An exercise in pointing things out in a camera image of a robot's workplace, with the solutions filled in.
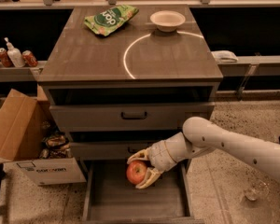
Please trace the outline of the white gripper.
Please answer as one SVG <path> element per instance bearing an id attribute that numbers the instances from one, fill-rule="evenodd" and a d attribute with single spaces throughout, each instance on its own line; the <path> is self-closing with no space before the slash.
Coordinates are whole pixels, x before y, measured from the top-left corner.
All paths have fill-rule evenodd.
<path id="1" fill-rule="evenodd" d="M 144 180 L 135 186 L 137 189 L 148 188 L 158 180 L 161 173 L 167 172 L 176 166 L 176 162 L 171 157 L 164 141 L 153 144 L 149 149 L 139 150 L 127 160 L 127 163 L 148 160 L 154 168 L 147 168 Z"/>

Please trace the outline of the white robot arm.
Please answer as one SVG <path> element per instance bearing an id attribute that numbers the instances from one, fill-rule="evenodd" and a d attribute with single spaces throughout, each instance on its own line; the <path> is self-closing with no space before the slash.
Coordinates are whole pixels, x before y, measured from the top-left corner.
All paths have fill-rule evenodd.
<path id="1" fill-rule="evenodd" d="M 150 162 L 152 167 L 147 169 L 144 180 L 136 185 L 138 189 L 145 189 L 179 162 L 200 157 L 214 149 L 227 152 L 280 183 L 279 144 L 224 130 L 200 117 L 187 119 L 180 133 L 138 151 L 127 163 Z"/>

